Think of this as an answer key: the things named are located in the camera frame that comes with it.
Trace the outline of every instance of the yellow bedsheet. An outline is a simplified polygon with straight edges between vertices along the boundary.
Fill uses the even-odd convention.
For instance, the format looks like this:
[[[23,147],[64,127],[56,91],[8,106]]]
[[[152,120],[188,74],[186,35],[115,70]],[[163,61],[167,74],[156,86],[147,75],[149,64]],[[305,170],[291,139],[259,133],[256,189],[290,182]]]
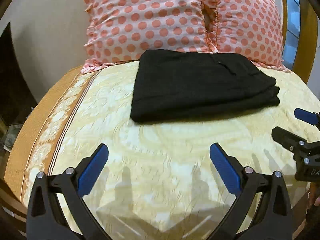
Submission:
[[[87,82],[86,89],[65,118],[67,123],[54,144],[50,144],[50,136],[55,135],[46,127],[61,122],[61,111],[65,110],[60,105],[80,90],[72,86],[67,90],[65,101],[56,106],[60,109],[52,111],[39,134],[26,167],[21,194],[25,204],[37,172],[48,169],[49,174],[62,173],[91,155],[100,143],[108,146],[109,160],[84,201],[114,240],[208,236],[235,199],[209,158],[214,142],[256,172],[280,170],[292,206],[304,195],[308,184],[294,179],[292,154],[271,138],[276,126],[308,141],[319,138],[315,127],[293,115],[297,107],[320,110],[319,100],[296,74],[260,69],[277,80],[278,107],[220,115],[209,121],[139,125],[129,117],[138,64],[111,66],[75,80],[78,86]],[[44,160],[52,149],[50,166],[45,167]],[[71,228],[78,230],[65,201],[60,200]],[[240,230],[248,227],[257,204],[256,198]]]

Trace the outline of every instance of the folded black cloth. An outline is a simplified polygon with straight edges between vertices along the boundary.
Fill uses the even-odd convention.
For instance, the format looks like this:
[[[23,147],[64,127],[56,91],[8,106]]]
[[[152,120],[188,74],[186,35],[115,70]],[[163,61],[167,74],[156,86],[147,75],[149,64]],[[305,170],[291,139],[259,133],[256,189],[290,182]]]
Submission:
[[[240,54],[147,50],[140,57],[130,117],[159,122],[277,106],[275,84]]]

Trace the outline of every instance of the patterned bedsheet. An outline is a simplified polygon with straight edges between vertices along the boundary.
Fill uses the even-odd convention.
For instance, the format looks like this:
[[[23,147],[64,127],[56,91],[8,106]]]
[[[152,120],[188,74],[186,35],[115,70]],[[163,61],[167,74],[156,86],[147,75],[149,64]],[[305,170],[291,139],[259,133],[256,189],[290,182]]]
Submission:
[[[209,158],[214,142],[256,172],[282,171],[292,206],[305,194],[308,183],[294,179],[292,155],[271,138],[275,126],[308,141],[319,135],[315,127],[294,118],[297,107],[320,109],[296,74],[260,69],[277,80],[278,107],[139,125],[129,117],[138,65],[130,62],[77,76],[34,142],[22,184],[25,205],[39,171],[62,173],[100,143],[108,146],[109,160],[84,201],[114,240],[208,236],[234,201]],[[59,198],[71,228],[79,231]],[[249,226],[257,204],[258,196],[240,230]]]

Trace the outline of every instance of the wall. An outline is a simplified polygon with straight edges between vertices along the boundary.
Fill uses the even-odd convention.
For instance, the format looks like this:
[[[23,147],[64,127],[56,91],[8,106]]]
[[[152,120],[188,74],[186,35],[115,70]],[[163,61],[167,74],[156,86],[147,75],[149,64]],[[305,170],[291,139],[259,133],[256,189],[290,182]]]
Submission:
[[[320,99],[320,20],[318,18],[318,43],[312,71],[307,83],[310,90]]]
[[[68,70],[83,64],[88,16],[83,0],[13,0],[0,20],[11,22],[21,72],[39,101]]]

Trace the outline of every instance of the pink pillowcase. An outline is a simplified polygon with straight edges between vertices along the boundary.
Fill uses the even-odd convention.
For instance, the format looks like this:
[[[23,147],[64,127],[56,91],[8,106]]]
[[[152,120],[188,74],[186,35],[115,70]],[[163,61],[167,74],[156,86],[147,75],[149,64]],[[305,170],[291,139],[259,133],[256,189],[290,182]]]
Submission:
[[[274,0],[204,0],[216,19],[208,26],[219,52],[239,53],[255,65],[289,72],[282,65],[281,20]]]
[[[218,52],[207,36],[202,0],[84,0],[90,59],[82,73],[138,60],[147,49]]]

